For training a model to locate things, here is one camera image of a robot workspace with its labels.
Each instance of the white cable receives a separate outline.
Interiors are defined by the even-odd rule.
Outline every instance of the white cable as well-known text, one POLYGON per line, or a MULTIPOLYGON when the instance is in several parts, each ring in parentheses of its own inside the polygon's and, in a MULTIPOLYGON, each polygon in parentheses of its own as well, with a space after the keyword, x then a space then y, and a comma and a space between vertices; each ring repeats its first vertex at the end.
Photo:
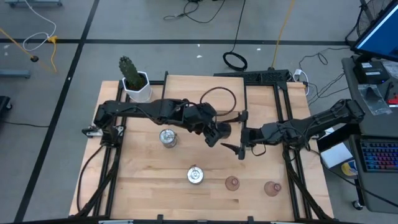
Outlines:
MULTIPOLYGON (((293 74, 293 80, 294 80, 295 82, 297 82, 297 80, 296 80, 296 78, 295 78, 294 76, 298 75, 298 78, 300 78, 300 75, 301 75, 301 74, 304 74, 305 79, 306 79, 306 81, 307 81, 307 83, 308 83, 310 80, 308 79, 307 74, 306 74, 303 70, 301 70, 301 69, 296 69, 296 71, 295 71, 294 74, 293 74)), ((309 93, 310 93, 310 88, 307 86, 307 92, 305 93, 305 95, 308 96, 309 93)))
POLYGON ((22 43, 22 47, 23 47, 26 51, 33 51, 33 50, 36 50, 36 49, 38 49, 39 47, 41 47, 49 38, 51 38, 51 37, 54 35, 55 30, 57 29, 57 25, 56 25, 53 21, 51 21, 51 20, 49 20, 49 19, 43 17, 42 15, 40 15, 39 13, 37 13, 35 10, 33 10, 32 6, 30 6, 30 4, 27 2, 27 0, 25 0, 25 2, 26 2, 26 4, 27 4, 27 6, 29 7, 29 9, 32 10, 32 12, 34 12, 34 14, 38 15, 39 17, 41 17, 42 19, 44 19, 44 20, 46 20, 46 21, 48 21, 48 22, 51 22, 51 23, 54 25, 54 31, 51 33, 51 35, 49 35, 49 34, 46 33, 46 32, 38 32, 38 33, 33 34, 32 36, 30 36, 30 37, 28 37, 28 38, 26 38, 26 39, 24 40, 24 42, 22 43), (35 47, 35 48, 33 48, 33 49, 27 49, 27 48, 25 47, 26 42, 27 42, 30 38, 32 38, 32 37, 34 37, 34 36, 36 36, 36 35, 40 35, 40 34, 46 35, 47 38, 46 38, 45 40, 43 40, 43 42, 42 42, 41 44, 39 44, 37 47, 35 47))

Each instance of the black floor line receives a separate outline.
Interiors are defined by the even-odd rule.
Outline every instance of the black floor line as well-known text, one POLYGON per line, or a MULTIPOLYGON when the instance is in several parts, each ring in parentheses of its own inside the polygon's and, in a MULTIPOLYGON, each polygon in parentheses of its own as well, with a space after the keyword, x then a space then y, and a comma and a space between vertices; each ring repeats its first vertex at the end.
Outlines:
MULTIPOLYGON (((22 43, 24 39, 15 39, 22 43)), ((43 39, 31 39, 29 43, 39 44, 43 39)), ((79 44, 80 39, 58 39, 58 44, 79 44)), ((275 45, 276 40, 237 40, 236 44, 243 45, 275 45)), ((9 39, 0 39, 0 43, 11 43, 9 39)), ((234 44, 234 40, 197 39, 197 40, 123 40, 123 39, 86 39, 84 44, 234 44)), ((345 46, 344 41, 329 40, 281 40, 280 45, 308 45, 308 46, 345 46)))
POLYGON ((67 97, 69 86, 72 82, 73 75, 75 74, 76 66, 78 65, 81 51, 83 50, 83 46, 85 44, 85 40, 87 38, 91 23, 93 22, 94 15, 95 15, 96 9, 98 7, 99 1, 100 0, 94 0, 93 6, 91 7, 90 14, 87 18, 86 26, 81 35, 80 41, 78 43, 78 47, 76 49, 75 56, 73 57, 72 64, 70 65, 68 75, 65 79, 65 83, 63 84, 60 97, 59 97, 57 105, 55 107, 55 111, 54 111, 54 114, 53 114, 51 122, 50 122, 50 127, 48 128, 47 133, 44 137, 43 145, 40 149, 40 152, 37 157, 32 174, 30 175, 30 179, 29 179, 29 182, 25 189, 24 196, 21 200, 21 203, 19 204, 19 208, 18 208, 16 217, 14 219, 14 222, 22 222, 24 220, 27 208, 29 206, 30 199, 32 198, 32 194, 35 189, 37 179, 39 178, 40 171, 42 170, 42 166, 43 166, 45 157, 47 155, 47 151, 49 150, 50 142, 51 142, 52 136, 54 134, 55 127, 57 126, 58 119, 61 115, 61 110, 62 110, 63 104, 65 102, 65 99, 67 97))

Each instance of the table leg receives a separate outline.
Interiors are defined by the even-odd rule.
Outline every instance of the table leg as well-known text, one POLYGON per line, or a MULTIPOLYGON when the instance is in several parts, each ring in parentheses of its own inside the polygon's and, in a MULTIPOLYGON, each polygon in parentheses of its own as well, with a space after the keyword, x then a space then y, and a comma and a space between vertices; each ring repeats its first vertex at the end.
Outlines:
MULTIPOLYGON (((358 178, 354 179, 355 185, 360 186, 358 178)), ((365 206, 365 202, 363 200, 362 190, 356 188, 356 193, 358 194, 358 200, 352 202, 353 207, 357 210, 362 210, 365 206)))

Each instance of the colorful keyboard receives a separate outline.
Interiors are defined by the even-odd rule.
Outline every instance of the colorful keyboard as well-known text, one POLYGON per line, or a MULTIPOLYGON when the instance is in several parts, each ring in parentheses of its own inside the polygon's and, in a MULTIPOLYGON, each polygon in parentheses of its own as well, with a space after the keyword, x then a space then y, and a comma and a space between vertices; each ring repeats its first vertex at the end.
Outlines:
POLYGON ((360 140, 363 162, 368 172, 398 172, 398 141, 360 140))

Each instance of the yellow cable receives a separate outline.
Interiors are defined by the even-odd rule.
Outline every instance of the yellow cable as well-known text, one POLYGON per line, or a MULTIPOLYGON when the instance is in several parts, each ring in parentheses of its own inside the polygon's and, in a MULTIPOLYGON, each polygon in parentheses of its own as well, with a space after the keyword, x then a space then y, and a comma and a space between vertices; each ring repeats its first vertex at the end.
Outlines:
MULTIPOLYGON (((29 53, 28 51, 26 51, 23 47, 21 47, 21 45, 19 45, 10 35, 8 35, 7 33, 6 33, 6 31, 4 31, 2 28, 0 28, 0 32, 2 32, 8 39, 10 39, 14 44, 16 44, 23 52, 25 52, 25 54, 27 54, 30 58, 34 58, 34 56, 31 54, 31 53, 29 53)), ((46 70, 48 70, 48 71, 50 71, 50 72, 53 72, 53 70, 49 67, 49 66, 47 66, 46 64, 44 64, 44 63, 41 63, 41 61, 39 60, 38 61, 38 63, 39 63, 39 65, 41 66, 41 67, 43 67, 44 69, 46 69, 46 70)))
POLYGON ((272 60, 272 65, 271 65, 272 68, 274 68, 276 55, 278 54, 278 46, 279 46, 280 38, 282 37, 282 33, 285 29, 286 23, 289 20, 290 13, 292 12, 292 9, 293 9, 294 1, 295 0, 292 0, 292 2, 290 3, 289 10, 287 11, 287 14, 285 17, 284 25, 282 26, 282 28, 280 29, 280 32, 279 32, 279 37, 278 37, 278 41, 276 42, 276 47, 275 47, 275 52, 274 52, 274 59, 272 60))
POLYGON ((54 44, 54 51, 52 52, 52 55, 51 55, 51 64, 54 68, 55 73, 57 72, 57 68, 54 64, 54 56, 55 56, 55 52, 57 51, 57 43, 56 43, 57 39, 58 39, 58 37, 56 35, 47 39, 49 42, 52 42, 54 44))

